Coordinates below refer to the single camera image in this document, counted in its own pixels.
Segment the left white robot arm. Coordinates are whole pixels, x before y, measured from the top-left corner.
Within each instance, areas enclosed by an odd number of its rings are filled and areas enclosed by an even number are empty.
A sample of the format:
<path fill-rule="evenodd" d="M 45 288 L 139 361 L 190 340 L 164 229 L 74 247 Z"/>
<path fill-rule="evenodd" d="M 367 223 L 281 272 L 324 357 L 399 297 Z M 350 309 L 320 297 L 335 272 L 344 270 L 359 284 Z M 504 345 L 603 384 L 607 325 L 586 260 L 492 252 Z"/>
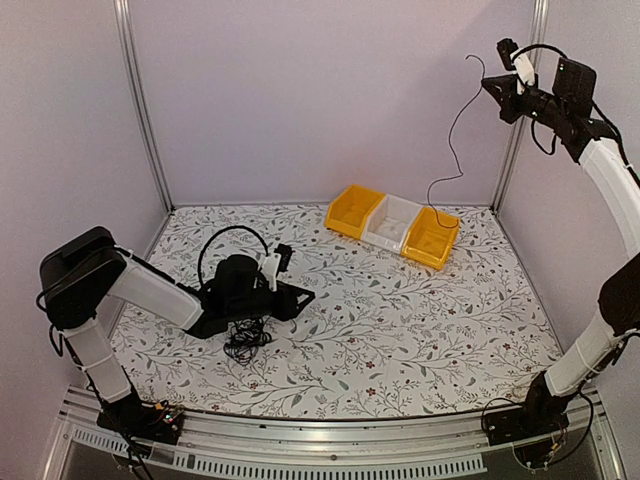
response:
<path fill-rule="evenodd" d="M 101 303 L 117 298 L 199 339 L 223 333 L 237 321 L 288 321 L 315 298 L 314 292 L 279 280 L 291 256 L 291 247 L 283 244 L 262 260 L 234 254 L 218 263 L 212 279 L 193 288 L 120 247 L 109 230 L 97 226 L 41 261 L 36 302 L 100 397 L 111 404 L 111 419 L 126 433 L 138 434 L 148 426 L 149 415 L 130 397 L 134 388 L 99 325 Z"/>

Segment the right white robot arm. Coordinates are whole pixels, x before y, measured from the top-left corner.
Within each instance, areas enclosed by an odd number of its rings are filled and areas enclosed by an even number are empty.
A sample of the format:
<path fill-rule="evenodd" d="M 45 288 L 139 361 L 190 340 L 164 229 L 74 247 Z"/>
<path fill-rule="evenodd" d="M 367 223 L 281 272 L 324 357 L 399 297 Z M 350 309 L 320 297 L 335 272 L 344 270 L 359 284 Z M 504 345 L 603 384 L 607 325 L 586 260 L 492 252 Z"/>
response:
<path fill-rule="evenodd" d="M 550 126 L 559 152 L 527 140 L 502 216 L 564 354 L 542 376 L 553 397 L 573 394 L 639 328 L 639 186 L 607 123 L 574 117 L 512 75 L 487 80 L 509 116 Z"/>

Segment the left yellow plastic bin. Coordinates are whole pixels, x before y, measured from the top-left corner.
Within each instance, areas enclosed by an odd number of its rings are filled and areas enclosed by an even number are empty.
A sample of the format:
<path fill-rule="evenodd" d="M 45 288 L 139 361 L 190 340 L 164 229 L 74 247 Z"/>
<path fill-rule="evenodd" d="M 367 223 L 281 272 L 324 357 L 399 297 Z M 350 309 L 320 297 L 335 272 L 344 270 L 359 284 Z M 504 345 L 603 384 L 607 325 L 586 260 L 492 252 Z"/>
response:
<path fill-rule="evenodd" d="M 384 197 L 382 192 L 352 184 L 329 205 L 325 226 L 348 237 L 360 239 L 367 219 Z"/>

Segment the yellow plastic bin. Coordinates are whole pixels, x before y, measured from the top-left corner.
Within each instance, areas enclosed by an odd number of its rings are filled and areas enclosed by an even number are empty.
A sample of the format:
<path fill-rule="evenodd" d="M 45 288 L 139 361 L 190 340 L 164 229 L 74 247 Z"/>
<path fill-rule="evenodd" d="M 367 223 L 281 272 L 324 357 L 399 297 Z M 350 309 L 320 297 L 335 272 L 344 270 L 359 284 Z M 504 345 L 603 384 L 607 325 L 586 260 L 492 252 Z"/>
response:
<path fill-rule="evenodd" d="M 384 197 L 382 192 L 352 184 L 329 205 L 325 226 L 348 237 L 360 239 L 367 219 Z"/>
<path fill-rule="evenodd" d="M 457 217 L 423 207 L 407 232 L 401 255 L 441 270 L 449 258 L 459 228 Z"/>

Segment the white translucent plastic bin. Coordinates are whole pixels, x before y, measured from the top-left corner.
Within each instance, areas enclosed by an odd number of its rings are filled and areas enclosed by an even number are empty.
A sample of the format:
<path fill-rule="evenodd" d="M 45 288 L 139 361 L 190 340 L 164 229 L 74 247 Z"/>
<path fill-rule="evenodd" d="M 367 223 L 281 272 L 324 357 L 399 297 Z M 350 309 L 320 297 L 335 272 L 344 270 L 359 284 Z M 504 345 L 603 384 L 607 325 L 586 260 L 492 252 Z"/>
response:
<path fill-rule="evenodd" d="M 422 208 L 418 203 L 386 194 L 368 216 L 360 239 L 400 254 L 408 231 Z"/>

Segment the right yellow plastic bin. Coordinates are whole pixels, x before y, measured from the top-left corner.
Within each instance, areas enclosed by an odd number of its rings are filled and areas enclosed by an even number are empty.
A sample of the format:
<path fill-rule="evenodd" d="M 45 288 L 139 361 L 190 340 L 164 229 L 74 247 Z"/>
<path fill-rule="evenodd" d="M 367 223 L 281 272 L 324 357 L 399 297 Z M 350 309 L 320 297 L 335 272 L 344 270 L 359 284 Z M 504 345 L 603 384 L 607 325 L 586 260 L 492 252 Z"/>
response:
<path fill-rule="evenodd" d="M 441 270 L 449 258 L 459 228 L 457 217 L 423 207 L 407 232 L 401 255 Z"/>

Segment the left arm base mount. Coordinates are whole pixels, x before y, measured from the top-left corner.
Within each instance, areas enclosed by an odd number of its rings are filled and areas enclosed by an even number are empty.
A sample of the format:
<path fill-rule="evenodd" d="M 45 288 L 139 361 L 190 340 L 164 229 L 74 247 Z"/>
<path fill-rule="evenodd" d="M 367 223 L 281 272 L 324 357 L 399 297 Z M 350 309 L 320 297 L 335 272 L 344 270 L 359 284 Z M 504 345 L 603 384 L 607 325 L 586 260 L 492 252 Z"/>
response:
<path fill-rule="evenodd" d="M 182 433 L 184 412 L 182 406 L 166 401 L 145 404 L 121 400 L 102 407 L 97 425 L 127 438 L 176 445 Z"/>

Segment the aluminium front rail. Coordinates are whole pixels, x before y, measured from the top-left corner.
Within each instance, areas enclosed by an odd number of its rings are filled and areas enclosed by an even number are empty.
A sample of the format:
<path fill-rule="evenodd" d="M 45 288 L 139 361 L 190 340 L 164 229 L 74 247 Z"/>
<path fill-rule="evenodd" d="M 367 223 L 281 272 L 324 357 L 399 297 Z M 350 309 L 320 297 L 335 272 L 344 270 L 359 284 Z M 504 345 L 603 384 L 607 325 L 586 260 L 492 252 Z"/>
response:
<path fill-rule="evenodd" d="M 495 444 L 481 411 L 402 419 L 303 421 L 189 411 L 174 445 L 139 440 L 131 455 L 98 426 L 99 406 L 70 388 L 55 422 L 46 479 L 623 479 L 598 393 L 567 411 L 568 427 Z"/>

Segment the left aluminium frame post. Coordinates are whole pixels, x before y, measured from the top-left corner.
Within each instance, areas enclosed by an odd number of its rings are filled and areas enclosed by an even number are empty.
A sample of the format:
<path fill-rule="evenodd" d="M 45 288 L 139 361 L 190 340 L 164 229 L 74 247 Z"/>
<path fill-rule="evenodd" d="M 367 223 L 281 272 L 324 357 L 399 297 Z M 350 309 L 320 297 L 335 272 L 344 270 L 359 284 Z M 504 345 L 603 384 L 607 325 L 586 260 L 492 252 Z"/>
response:
<path fill-rule="evenodd" d="M 151 171 L 151 176 L 164 210 L 167 213 L 172 213 L 175 209 L 175 205 L 170 192 L 165 168 L 161 161 L 144 91 L 141 68 L 135 44 L 130 2 L 127 0 L 115 0 L 113 5 L 125 74 L 129 84 L 134 112 Z"/>

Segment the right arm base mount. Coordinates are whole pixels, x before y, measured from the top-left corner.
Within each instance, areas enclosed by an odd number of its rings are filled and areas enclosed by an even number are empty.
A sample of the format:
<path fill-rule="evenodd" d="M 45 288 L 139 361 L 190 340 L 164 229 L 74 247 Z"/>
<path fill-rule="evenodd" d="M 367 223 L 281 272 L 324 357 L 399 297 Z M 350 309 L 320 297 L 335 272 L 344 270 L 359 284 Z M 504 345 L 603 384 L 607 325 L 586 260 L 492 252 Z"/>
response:
<path fill-rule="evenodd" d="M 547 468 L 566 444 L 570 397 L 553 397 L 542 390 L 529 393 L 509 410 L 481 414 L 481 428 L 491 446 L 527 440 L 513 454 L 525 468 Z"/>

